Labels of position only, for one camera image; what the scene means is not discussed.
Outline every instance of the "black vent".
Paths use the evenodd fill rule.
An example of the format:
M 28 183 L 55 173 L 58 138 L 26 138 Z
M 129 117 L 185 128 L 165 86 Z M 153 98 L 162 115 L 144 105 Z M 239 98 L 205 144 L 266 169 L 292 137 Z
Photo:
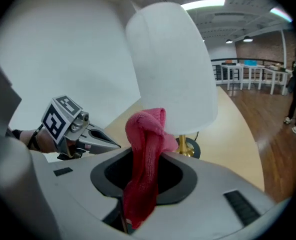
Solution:
M 237 190 L 223 194 L 239 217 L 243 226 L 247 226 L 260 217 L 248 200 Z
M 54 170 L 53 172 L 58 177 L 60 175 L 67 174 L 67 173 L 70 173 L 72 171 L 73 170 L 70 167 L 66 167 L 66 168 L 62 168 L 62 169 L 59 169 L 59 170 Z

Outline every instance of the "white lampshade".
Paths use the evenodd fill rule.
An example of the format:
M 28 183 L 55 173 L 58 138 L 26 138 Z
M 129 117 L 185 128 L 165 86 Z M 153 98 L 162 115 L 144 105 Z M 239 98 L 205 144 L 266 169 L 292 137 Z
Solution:
M 126 26 L 145 109 L 165 108 L 165 131 L 195 133 L 217 116 L 217 89 L 203 39 L 186 11 L 161 2 L 138 11 Z

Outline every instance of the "brass lamp base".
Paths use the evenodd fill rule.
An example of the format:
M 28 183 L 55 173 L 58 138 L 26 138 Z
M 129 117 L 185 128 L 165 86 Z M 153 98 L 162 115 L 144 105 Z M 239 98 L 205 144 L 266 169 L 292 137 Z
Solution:
M 182 154 L 187 157 L 193 157 L 194 155 L 194 147 L 186 142 L 186 136 L 179 136 L 179 148 L 176 150 L 179 154 Z

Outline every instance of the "red towel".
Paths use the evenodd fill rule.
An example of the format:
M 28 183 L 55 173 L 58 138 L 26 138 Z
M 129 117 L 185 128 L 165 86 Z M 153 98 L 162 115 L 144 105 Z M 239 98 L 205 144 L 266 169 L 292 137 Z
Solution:
M 123 191 L 123 210 L 133 229 L 140 226 L 156 204 L 161 152 L 178 148 L 174 137 L 163 131 L 165 119 L 164 108 L 153 108 L 135 113 L 126 124 L 133 165 L 131 181 Z

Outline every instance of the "ceiling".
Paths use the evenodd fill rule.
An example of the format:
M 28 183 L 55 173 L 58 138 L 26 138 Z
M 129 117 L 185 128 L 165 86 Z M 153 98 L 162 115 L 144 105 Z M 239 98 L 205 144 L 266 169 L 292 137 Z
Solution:
M 136 0 L 147 6 L 159 2 L 186 4 L 198 0 Z M 244 35 L 266 33 L 276 28 L 289 28 L 287 21 L 270 13 L 279 7 L 275 0 L 226 0 L 224 6 L 188 10 L 202 37 L 206 39 L 243 38 Z

